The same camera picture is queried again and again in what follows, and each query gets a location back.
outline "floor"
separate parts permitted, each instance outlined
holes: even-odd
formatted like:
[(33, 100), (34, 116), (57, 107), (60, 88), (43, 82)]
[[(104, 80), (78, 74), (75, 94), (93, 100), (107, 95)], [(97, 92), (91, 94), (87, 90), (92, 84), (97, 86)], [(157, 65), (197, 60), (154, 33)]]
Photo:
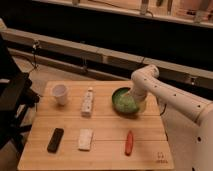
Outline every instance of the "floor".
[[(22, 71), (28, 72), (32, 69), (29, 62), (22, 59), (15, 60)], [(31, 72), (30, 79), (33, 81), (32, 88), (40, 95), (43, 94), (44, 87), (47, 81), (50, 80), (94, 80), (86, 75), (68, 73), (43, 65), (39, 65), (37, 70)], [(163, 102), (160, 102), (159, 108), (161, 111), (163, 106)], [(25, 122), (32, 122), (34, 114), (35, 110), (31, 109)], [(195, 149), (194, 142), (198, 127), (171, 106), (167, 106), (162, 119), (174, 159), (174, 171), (191, 171), (193, 151)], [(12, 143), (9, 142), (0, 150), (0, 171), (16, 171), (19, 157)]]

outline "black wall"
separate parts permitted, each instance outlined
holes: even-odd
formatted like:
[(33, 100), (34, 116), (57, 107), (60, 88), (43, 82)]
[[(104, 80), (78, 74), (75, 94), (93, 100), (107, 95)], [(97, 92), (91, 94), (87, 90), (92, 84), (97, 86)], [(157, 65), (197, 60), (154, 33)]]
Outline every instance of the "black wall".
[(6, 25), (213, 71), (213, 29), (30, 0), (1, 0)]

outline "red pen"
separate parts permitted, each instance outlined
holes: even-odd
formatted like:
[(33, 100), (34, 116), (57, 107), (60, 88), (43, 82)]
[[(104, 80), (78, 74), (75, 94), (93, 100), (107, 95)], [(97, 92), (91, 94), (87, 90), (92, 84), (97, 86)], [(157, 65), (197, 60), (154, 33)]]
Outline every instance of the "red pen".
[(129, 131), (126, 138), (125, 154), (130, 156), (133, 148), (133, 133)]

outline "black remote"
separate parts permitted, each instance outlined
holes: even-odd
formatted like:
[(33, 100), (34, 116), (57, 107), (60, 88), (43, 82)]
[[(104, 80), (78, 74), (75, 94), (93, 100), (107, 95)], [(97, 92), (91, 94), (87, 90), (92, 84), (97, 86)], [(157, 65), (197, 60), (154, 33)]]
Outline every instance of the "black remote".
[(47, 147), (48, 152), (55, 153), (57, 151), (63, 134), (64, 130), (62, 128), (55, 128), (54, 133)]

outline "green bowl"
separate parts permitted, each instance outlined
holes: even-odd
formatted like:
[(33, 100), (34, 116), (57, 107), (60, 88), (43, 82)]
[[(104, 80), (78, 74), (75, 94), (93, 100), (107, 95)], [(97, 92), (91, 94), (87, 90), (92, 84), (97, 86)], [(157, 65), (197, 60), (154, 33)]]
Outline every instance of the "green bowl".
[(128, 93), (129, 90), (129, 87), (122, 87), (115, 90), (112, 95), (113, 108), (120, 114), (134, 114), (139, 110), (139, 105)]

